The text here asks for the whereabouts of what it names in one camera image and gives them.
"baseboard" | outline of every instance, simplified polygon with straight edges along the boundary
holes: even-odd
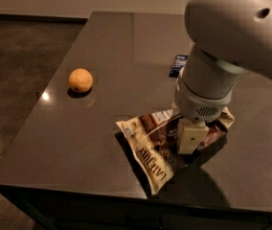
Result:
[[[18,15],[18,14],[2,14],[2,13],[0,13],[0,20],[85,24],[87,21],[87,18],[38,16],[38,15]]]

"ventilation grille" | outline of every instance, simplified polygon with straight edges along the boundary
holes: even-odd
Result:
[[[218,113],[218,108],[215,107],[201,107],[196,110],[197,114],[201,117],[210,117]]]

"crumpled wrapper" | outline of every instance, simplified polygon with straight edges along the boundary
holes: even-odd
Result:
[[[205,139],[188,156],[177,152],[177,125],[181,118],[176,110],[170,109],[116,123],[129,143],[135,160],[146,174],[153,196],[175,173],[224,137],[234,121],[233,115],[225,108],[217,120],[207,124],[209,132]]]

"floor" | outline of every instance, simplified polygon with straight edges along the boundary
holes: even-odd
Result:
[[[0,20],[0,161],[82,27]],[[0,230],[12,229],[43,228],[0,195]]]

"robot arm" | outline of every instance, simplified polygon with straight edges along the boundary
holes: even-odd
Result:
[[[247,70],[272,80],[272,0],[190,0],[185,22],[194,45],[175,89],[185,118],[216,119]]]

